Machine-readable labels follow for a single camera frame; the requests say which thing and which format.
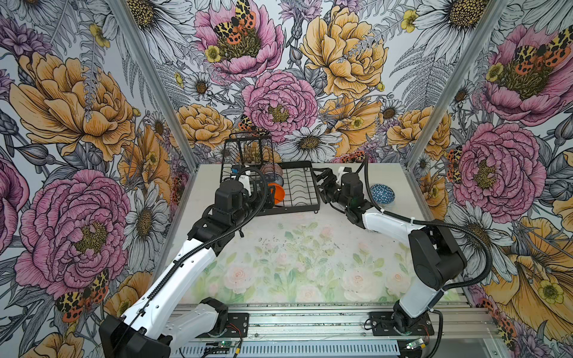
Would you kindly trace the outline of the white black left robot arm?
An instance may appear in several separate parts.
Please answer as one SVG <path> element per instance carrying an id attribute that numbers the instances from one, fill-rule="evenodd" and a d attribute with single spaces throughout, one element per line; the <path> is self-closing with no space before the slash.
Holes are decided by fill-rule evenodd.
<path id="1" fill-rule="evenodd" d="M 210 205 L 191 228 L 175 259 L 119 316 L 108 315 L 99 327 L 105 357 L 170 357 L 190 340 L 219 335 L 228 321 L 228 307 L 214 298 L 202 300 L 191 312 L 172 313 L 201 273 L 268 201 L 265 178 L 238 174 L 224 180 Z"/>

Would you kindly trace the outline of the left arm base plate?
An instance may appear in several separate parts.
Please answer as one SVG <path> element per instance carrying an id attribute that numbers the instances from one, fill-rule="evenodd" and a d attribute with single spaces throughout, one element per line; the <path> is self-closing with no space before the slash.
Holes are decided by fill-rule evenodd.
<path id="1" fill-rule="evenodd" d="M 249 319 L 248 313 L 229 313 L 222 336 L 225 338 L 246 338 L 249 332 Z"/>

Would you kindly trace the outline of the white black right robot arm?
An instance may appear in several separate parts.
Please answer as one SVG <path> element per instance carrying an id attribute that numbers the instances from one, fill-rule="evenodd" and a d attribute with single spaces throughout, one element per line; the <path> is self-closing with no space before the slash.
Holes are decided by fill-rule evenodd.
<path id="1" fill-rule="evenodd" d="M 383 234 L 407 244 L 415 279 L 407 292 L 394 304 L 389 324 L 399 335 L 411 334 L 425 321 L 436 303 L 450 289 L 473 286 L 487 278 L 493 268 L 492 251 L 469 229 L 440 220 L 422 221 L 384 210 L 364 186 L 368 176 L 348 168 L 334 172 L 330 168 L 313 170 L 313 179 L 321 200 L 344 213 L 358 228 Z M 468 266 L 468 260 L 453 233 L 464 233 L 485 255 L 479 274 L 457 282 L 456 277 Z"/>

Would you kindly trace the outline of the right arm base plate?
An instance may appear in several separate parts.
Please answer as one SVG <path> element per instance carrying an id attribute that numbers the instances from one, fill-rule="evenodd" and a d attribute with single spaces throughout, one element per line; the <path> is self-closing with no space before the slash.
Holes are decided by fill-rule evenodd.
<path id="1" fill-rule="evenodd" d="M 431 337 L 435 334 L 427 313 L 412 319 L 402 313 L 371 312 L 368 319 L 365 320 L 363 328 L 366 331 L 371 331 L 375 337 Z"/>

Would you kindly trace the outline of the orange plastic bowl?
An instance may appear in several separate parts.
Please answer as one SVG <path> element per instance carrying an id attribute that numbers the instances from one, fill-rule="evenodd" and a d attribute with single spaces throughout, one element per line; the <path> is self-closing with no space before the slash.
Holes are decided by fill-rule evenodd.
<path id="1" fill-rule="evenodd" d="M 268 186 L 274 205 L 282 203 L 286 196 L 283 186 L 278 183 L 269 183 Z"/>

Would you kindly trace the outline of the red patterned ceramic bowl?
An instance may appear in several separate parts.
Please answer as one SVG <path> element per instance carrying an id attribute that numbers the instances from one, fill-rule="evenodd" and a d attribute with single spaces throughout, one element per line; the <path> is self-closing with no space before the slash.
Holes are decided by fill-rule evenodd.
<path id="1" fill-rule="evenodd" d="M 274 174 L 283 176 L 283 169 L 278 163 L 265 163 L 264 165 L 262 165 L 261 171 L 265 175 Z"/>

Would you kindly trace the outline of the blue floral ceramic bowl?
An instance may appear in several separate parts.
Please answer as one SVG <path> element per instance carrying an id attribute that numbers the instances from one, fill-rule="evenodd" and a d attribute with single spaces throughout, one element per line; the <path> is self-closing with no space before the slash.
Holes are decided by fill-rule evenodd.
<path id="1" fill-rule="evenodd" d="M 267 180 L 270 183 L 276 183 L 279 186 L 283 186 L 284 185 L 284 179 L 282 176 L 280 176 L 278 173 L 269 173 L 267 175 Z"/>

